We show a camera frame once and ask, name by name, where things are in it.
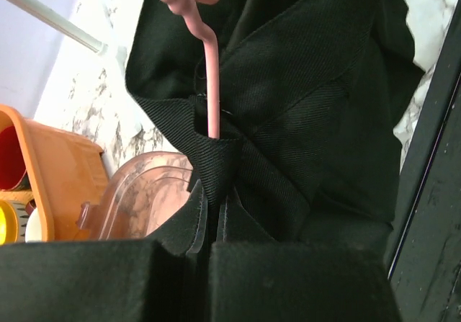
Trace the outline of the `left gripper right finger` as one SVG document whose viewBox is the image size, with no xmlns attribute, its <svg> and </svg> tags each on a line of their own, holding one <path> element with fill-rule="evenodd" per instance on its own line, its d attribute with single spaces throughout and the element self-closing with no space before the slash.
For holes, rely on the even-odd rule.
<svg viewBox="0 0 461 322">
<path fill-rule="evenodd" d="M 275 243 L 276 241 L 243 208 L 235 187 L 220 205 L 217 242 Z"/>
</svg>

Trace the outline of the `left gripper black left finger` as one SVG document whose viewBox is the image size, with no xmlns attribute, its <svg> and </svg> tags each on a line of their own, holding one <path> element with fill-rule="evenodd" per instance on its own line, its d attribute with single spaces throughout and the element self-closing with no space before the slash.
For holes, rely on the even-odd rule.
<svg viewBox="0 0 461 322">
<path fill-rule="evenodd" d="M 207 247 L 208 201 L 198 180 L 185 204 L 146 238 L 171 254 L 198 254 Z"/>
</svg>

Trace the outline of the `black garment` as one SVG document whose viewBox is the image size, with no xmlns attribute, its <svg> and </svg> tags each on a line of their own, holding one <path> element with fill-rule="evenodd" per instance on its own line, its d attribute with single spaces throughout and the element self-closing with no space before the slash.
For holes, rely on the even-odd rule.
<svg viewBox="0 0 461 322">
<path fill-rule="evenodd" d="M 206 136 L 201 42 L 144 0 L 125 80 L 218 205 L 230 188 L 273 238 L 395 217 L 393 129 L 423 75 L 404 0 L 220 0 L 200 6 L 220 51 L 219 140 Z"/>
</svg>

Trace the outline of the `pink wire hanger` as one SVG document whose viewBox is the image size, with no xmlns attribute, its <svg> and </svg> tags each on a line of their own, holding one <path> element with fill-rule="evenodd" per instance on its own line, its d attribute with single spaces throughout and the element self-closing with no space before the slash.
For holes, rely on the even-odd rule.
<svg viewBox="0 0 461 322">
<path fill-rule="evenodd" d="M 183 18 L 187 29 L 201 40 L 205 51 L 207 78 L 207 132 L 210 138 L 220 137 L 220 73 L 218 39 L 202 21 L 197 4 L 213 5 L 219 0 L 160 0 L 170 11 Z"/>
</svg>

